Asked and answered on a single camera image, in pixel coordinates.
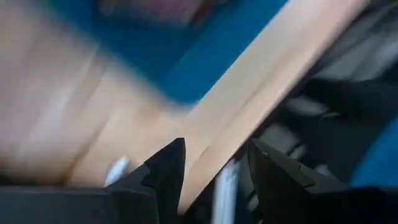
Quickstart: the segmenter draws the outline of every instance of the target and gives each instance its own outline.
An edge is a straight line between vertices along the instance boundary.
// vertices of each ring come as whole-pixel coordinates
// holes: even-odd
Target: black plastic part
[[[1,187],[0,223],[175,223],[184,166],[176,139],[105,189]]]

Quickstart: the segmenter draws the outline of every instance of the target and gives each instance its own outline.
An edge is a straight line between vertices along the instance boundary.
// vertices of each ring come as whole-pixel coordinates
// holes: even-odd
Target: wood surface
[[[184,137],[184,212],[365,3],[290,0],[186,107],[66,22],[2,2],[0,169],[44,184],[101,187],[121,156],[134,169]]]

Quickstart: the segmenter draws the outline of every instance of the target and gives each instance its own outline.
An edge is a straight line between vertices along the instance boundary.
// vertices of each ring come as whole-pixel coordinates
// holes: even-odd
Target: blue cloth
[[[398,119],[371,146],[354,172],[352,187],[398,187]]]
[[[110,21],[95,13],[96,0],[38,2],[100,41],[170,98],[195,103],[287,1],[231,1],[196,29]]]

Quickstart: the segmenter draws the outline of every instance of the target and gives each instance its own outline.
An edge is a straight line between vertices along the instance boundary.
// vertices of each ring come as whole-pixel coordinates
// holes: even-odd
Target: blue surface
[[[287,0],[233,1],[195,29],[105,20],[95,13],[94,0],[45,2],[62,18],[138,69],[167,96],[182,103],[194,103],[217,82]]]
[[[398,187],[398,118],[381,134],[357,167],[352,187]]]

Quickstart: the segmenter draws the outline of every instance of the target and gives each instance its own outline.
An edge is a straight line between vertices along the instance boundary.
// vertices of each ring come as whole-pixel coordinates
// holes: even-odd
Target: wooden board
[[[192,108],[163,99],[66,24],[2,7],[16,19],[0,22],[0,168],[99,187],[121,156],[134,169],[184,137],[183,212],[365,3],[290,0]]]

